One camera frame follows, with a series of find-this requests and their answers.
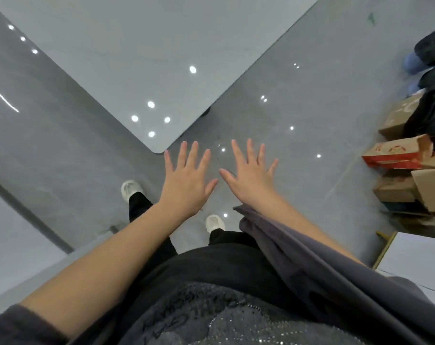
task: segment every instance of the clothing pile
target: clothing pile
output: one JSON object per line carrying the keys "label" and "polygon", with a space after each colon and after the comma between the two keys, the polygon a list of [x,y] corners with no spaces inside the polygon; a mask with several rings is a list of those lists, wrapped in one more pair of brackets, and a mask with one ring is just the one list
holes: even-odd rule
{"label": "clothing pile", "polygon": [[362,157],[369,167],[388,169],[373,191],[393,222],[435,238],[435,31],[416,44],[404,68],[412,75],[428,71],[390,108],[378,130],[387,141]]}

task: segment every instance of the person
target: person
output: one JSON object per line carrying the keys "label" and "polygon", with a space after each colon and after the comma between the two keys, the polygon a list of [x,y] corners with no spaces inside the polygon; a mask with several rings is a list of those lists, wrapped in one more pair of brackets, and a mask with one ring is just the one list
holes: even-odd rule
{"label": "person", "polygon": [[[242,203],[357,261],[275,191],[278,160],[267,170],[264,144],[257,155],[251,139],[246,156],[235,140],[232,149],[237,174],[220,175]],[[169,235],[218,183],[205,182],[210,157],[206,150],[197,165],[198,143],[187,155],[183,142],[174,167],[165,151],[156,204],[140,184],[124,183],[130,224],[0,314],[0,344],[362,344],[316,323],[255,240],[226,231],[217,215],[206,220],[208,246],[177,254]]]}

